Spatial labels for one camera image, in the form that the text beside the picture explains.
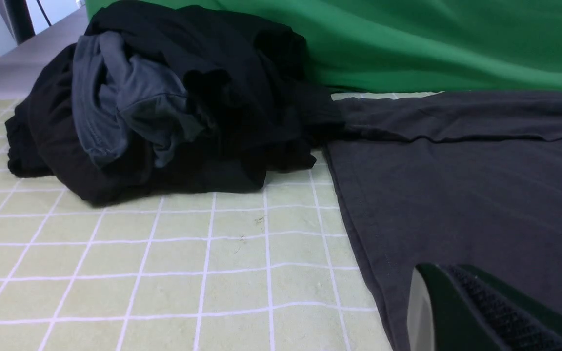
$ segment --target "folded clothing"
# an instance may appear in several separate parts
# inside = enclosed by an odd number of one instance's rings
[[[34,149],[89,202],[134,188],[254,191],[268,169],[312,167],[312,147],[343,126],[328,90],[305,81],[304,38],[257,16],[117,2],[80,42],[6,126],[11,165],[40,165]]]

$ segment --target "gray fabric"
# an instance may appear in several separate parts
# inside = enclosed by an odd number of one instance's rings
[[[73,59],[72,111],[80,143],[98,167],[125,153],[132,132],[152,144],[155,166],[207,129],[167,66],[134,54],[120,34],[81,36]]]

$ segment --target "grid-patterned mat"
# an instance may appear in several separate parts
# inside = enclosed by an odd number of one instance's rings
[[[7,171],[16,103],[0,100],[0,351],[390,349],[321,153],[256,194],[96,209]]]

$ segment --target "black clothing pile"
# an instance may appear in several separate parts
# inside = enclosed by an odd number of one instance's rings
[[[396,351],[423,262],[475,265],[562,314],[562,93],[337,103],[346,136],[325,156]]]
[[[343,126],[306,81],[290,27],[199,6],[116,2],[91,19],[6,122],[9,169],[100,204],[127,189],[254,191],[307,169]]]

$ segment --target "green backdrop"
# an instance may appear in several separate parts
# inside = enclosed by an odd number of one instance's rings
[[[86,0],[89,16],[114,0]],[[281,22],[312,78],[373,92],[562,89],[562,0],[149,0]]]

